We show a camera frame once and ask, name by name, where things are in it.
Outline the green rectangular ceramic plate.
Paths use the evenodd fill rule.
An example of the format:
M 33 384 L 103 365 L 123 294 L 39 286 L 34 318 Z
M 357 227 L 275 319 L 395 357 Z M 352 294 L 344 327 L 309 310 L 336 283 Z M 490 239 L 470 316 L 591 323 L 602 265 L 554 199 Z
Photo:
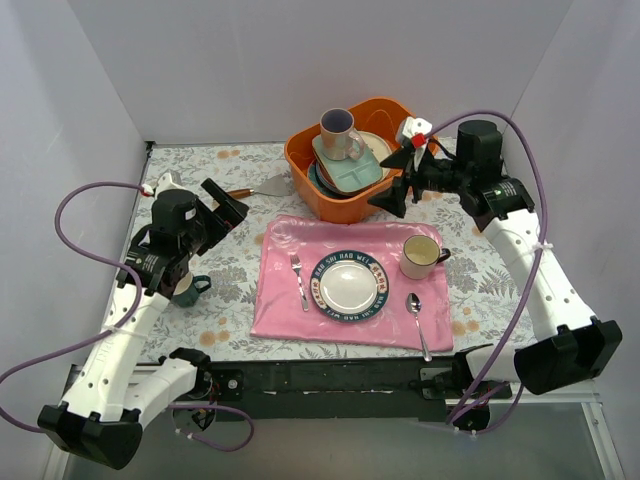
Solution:
M 322 166 L 321 163 L 319 163 L 318 161 L 315 162 L 315 168 L 316 168 L 316 175 L 319 178 L 319 180 L 331 191 L 337 193 L 337 194 L 342 194 L 342 195 L 346 195 L 344 192 L 342 192 L 341 190 L 339 190 L 336 185 L 333 183 L 333 181 L 329 178 L 327 172 L 325 171 L 324 167 Z M 382 169 L 383 175 L 380 179 L 380 181 L 386 179 L 388 177 L 388 175 L 391 173 L 391 170 L 388 168 L 383 168 Z M 349 194 L 355 194 L 355 193 L 359 193 L 358 192 L 348 192 Z

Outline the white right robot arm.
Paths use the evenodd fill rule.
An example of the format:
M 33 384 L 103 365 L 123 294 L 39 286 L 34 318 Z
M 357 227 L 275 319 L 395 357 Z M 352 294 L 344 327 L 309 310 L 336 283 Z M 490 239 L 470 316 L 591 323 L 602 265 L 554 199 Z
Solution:
M 456 151 L 442 159 L 428 149 L 430 131 L 421 118 L 401 122 L 399 147 L 383 164 L 402 174 L 369 204 L 403 217 L 408 194 L 414 202 L 424 191 L 457 194 L 499 253 L 521 296 L 516 311 L 529 314 L 536 338 L 524 348 L 501 341 L 457 355 L 454 389 L 471 398 L 489 381 L 518 382 L 541 395 L 598 377 L 622 341 L 621 329 L 614 320 L 600 320 L 567 278 L 546 240 L 545 204 L 504 171 L 497 125 L 481 119 L 460 123 Z

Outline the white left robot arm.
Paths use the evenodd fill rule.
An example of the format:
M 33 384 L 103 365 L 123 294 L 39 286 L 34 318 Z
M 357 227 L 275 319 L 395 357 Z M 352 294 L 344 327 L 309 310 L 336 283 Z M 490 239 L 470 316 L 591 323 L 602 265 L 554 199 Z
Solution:
M 39 414 L 38 426 L 60 449 L 122 469 L 145 427 L 173 401 L 212 398 L 210 358 L 195 349 L 172 352 L 153 374 L 129 385 L 153 325 L 186 281 L 191 258 L 204 255 L 247 216 L 248 206 L 212 179 L 201 186 L 216 208 L 169 173 L 147 190 L 154 199 L 151 221 L 131 239 L 98 340 L 60 403 Z

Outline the dark green mug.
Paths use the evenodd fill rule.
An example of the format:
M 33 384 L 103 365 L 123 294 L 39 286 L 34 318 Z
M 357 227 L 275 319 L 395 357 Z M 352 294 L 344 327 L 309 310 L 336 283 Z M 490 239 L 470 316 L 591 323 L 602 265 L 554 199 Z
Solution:
M 177 283 L 171 302 L 180 308 L 192 307 L 211 285 L 212 281 L 208 275 L 194 275 L 189 272 Z

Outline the pink bottom plate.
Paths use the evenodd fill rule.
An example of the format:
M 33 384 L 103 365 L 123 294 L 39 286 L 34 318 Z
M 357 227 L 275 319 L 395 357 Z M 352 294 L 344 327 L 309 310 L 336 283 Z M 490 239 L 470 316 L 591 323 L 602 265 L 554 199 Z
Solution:
M 382 162 L 393 153 L 389 144 L 380 136 L 365 131 L 360 131 L 360 136 L 363 138 L 365 144 L 369 147 L 379 164 L 382 164 Z

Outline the pink purple ceramic mug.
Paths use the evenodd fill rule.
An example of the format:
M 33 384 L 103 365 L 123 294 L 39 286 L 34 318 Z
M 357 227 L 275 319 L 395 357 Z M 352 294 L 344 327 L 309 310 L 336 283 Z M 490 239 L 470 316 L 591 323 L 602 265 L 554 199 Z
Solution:
M 366 144 L 355 129 L 355 119 L 346 109 L 333 108 L 323 113 L 320 119 L 321 140 L 324 155 L 330 160 L 359 160 L 365 153 Z

